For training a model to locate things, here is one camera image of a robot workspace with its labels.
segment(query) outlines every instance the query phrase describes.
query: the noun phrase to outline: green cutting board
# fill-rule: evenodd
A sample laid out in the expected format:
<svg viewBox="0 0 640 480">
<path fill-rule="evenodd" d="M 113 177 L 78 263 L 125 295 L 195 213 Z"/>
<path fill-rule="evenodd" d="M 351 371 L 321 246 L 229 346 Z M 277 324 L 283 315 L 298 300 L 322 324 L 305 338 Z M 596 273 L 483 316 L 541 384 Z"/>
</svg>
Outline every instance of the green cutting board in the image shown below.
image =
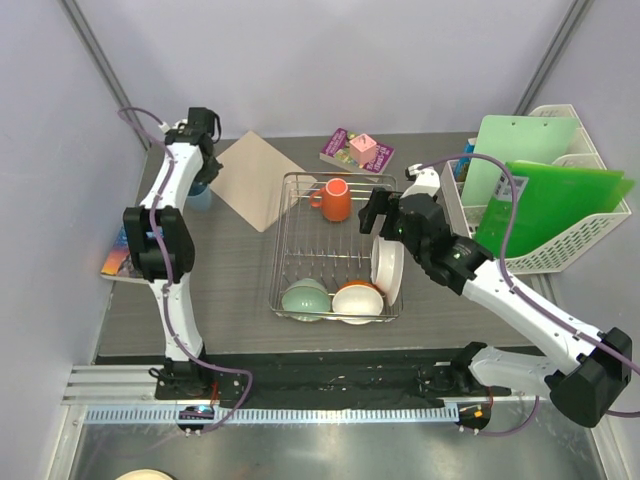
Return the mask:
<svg viewBox="0 0 640 480">
<path fill-rule="evenodd" d="M 491 155 L 502 163 L 516 160 L 551 164 L 567 153 L 577 118 L 514 117 L 487 115 L 482 120 L 474 153 Z M 487 205 L 500 169 L 481 159 L 472 159 L 462 190 L 462 205 Z"/>
<path fill-rule="evenodd" d="M 609 213 L 631 189 L 624 172 L 509 162 L 518 184 L 518 216 L 507 257 L 519 257 L 588 215 Z M 511 190 L 500 178 L 475 235 L 494 255 L 500 253 L 511 216 Z"/>
</svg>

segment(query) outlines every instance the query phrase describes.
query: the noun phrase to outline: gray wall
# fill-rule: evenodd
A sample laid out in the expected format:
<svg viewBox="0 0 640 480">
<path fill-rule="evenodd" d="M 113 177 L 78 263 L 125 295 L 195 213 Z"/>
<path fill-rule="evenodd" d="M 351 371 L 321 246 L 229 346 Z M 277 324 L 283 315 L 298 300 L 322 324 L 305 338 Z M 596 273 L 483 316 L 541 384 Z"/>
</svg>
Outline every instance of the gray wall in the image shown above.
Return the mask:
<svg viewBox="0 0 640 480">
<path fill-rule="evenodd" d="M 41 480 L 144 157 L 56 2 L 5 2 L 0 45 L 0 476 Z"/>
<path fill-rule="evenodd" d="M 609 168 L 640 183 L 640 3 L 594 2 L 536 104 L 572 103 Z M 640 361 L 640 184 L 627 197 L 634 215 L 556 277 L 566 306 L 584 320 L 618 326 Z M 640 410 L 640 378 L 614 405 Z M 640 419 L 614 421 L 632 478 L 640 478 Z"/>
<path fill-rule="evenodd" d="M 134 104 L 227 138 L 473 131 L 511 113 L 571 0 L 78 0 Z"/>
</svg>

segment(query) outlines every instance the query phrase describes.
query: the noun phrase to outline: basket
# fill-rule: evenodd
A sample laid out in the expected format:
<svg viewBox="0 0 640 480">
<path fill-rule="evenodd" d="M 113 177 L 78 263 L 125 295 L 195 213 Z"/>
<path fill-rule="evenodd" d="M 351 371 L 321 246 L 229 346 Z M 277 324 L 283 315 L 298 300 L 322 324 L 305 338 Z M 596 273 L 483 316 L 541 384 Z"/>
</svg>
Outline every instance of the basket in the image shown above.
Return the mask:
<svg viewBox="0 0 640 480">
<path fill-rule="evenodd" d="M 578 118 L 572 105 L 543 105 L 534 109 L 529 115 Z M 455 181 L 453 176 L 455 164 L 456 161 L 448 162 L 444 167 L 441 179 L 442 194 L 452 230 L 458 235 L 471 237 L 478 228 L 487 206 L 462 206 L 460 193 L 464 184 Z M 574 140 L 567 153 L 553 162 L 553 165 L 606 169 L 582 122 L 576 129 Z M 630 215 L 629 205 L 623 199 L 613 212 L 589 215 L 531 253 L 508 258 L 507 268 L 514 274 L 524 275 L 561 272 Z"/>
<path fill-rule="evenodd" d="M 331 223 L 322 213 L 311 207 L 310 195 L 324 187 L 332 178 L 342 178 L 351 190 L 351 216 L 343 222 Z M 321 283 L 333 299 L 344 284 L 371 281 L 371 250 L 380 224 L 369 235 L 359 232 L 358 211 L 369 201 L 374 187 L 397 190 L 390 175 L 357 173 L 288 173 L 284 177 L 280 204 L 280 218 L 274 255 L 269 303 L 271 309 L 283 317 L 295 317 L 302 312 L 287 311 L 282 297 L 292 283 L 312 278 Z M 341 320 L 350 324 L 389 322 L 402 312 L 402 288 L 393 305 L 383 294 L 384 308 L 380 315 L 342 315 L 334 312 L 305 312 L 326 320 Z"/>
</svg>

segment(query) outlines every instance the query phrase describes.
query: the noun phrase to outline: pink cube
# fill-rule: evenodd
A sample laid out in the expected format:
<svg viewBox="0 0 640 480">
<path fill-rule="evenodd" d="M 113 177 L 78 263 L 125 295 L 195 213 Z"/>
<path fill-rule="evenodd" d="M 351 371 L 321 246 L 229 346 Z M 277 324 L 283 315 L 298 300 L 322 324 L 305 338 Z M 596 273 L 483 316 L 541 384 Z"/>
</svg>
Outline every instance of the pink cube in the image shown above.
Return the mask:
<svg viewBox="0 0 640 480">
<path fill-rule="evenodd" d="M 363 167 L 375 160 L 378 153 L 378 144 L 366 133 L 358 135 L 349 141 L 349 156 Z"/>
</svg>

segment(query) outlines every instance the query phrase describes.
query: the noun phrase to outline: gray floor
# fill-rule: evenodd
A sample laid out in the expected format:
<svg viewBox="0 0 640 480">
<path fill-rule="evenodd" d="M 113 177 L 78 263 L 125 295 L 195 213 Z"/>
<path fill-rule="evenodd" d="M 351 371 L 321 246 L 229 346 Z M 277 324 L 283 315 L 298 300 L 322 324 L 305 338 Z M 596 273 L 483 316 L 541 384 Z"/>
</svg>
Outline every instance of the gray floor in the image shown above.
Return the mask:
<svg viewBox="0 0 640 480">
<path fill-rule="evenodd" d="M 491 430 L 512 428 L 530 411 L 531 402 L 496 402 Z M 606 478 L 590 431 L 550 404 L 506 438 L 420 423 L 226 426 L 201 438 L 173 425 L 88 425 L 70 478 L 113 480 L 142 468 L 175 480 Z"/>
<path fill-rule="evenodd" d="M 459 152 L 469 133 L 376 135 L 396 147 L 385 173 L 400 189 L 408 165 Z M 334 168 L 318 159 L 326 137 L 277 138 L 269 142 L 307 171 Z M 220 142 L 221 153 L 231 142 Z M 151 155 L 141 192 L 147 192 L 161 155 Z M 404 311 L 387 324 L 354 327 L 340 322 L 313 324 L 277 317 L 269 308 L 276 226 L 257 233 L 230 207 L 214 199 L 200 214 L 185 210 L 196 245 L 191 294 L 207 350 L 216 353 L 312 350 L 447 348 L 477 340 L 497 346 L 528 344 L 492 313 L 432 283 L 409 258 L 403 280 Z M 158 355 L 164 352 L 160 316 L 146 286 L 115 286 L 99 347 L 101 355 Z"/>
</svg>

